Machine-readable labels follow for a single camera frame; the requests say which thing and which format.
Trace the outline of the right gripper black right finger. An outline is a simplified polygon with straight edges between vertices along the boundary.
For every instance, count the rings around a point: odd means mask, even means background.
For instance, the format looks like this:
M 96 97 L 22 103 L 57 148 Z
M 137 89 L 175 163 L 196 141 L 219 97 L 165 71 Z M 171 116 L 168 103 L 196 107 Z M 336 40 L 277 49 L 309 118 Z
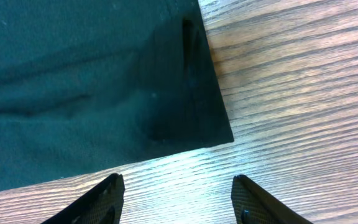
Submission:
M 312 224 L 246 175 L 233 178 L 231 201 L 237 224 Z

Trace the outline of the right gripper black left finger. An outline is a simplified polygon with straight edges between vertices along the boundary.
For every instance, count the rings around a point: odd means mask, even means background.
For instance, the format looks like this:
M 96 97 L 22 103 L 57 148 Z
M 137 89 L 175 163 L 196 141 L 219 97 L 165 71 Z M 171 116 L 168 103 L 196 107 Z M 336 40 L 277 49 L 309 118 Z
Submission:
M 111 174 L 42 224 L 119 224 L 124 192 L 123 176 Z

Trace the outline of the black t-shirt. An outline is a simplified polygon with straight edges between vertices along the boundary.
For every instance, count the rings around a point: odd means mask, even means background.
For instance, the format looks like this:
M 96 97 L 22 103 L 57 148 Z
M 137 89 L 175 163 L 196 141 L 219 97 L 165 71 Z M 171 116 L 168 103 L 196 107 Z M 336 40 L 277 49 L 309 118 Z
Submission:
M 233 139 L 196 0 L 0 1 L 0 191 Z

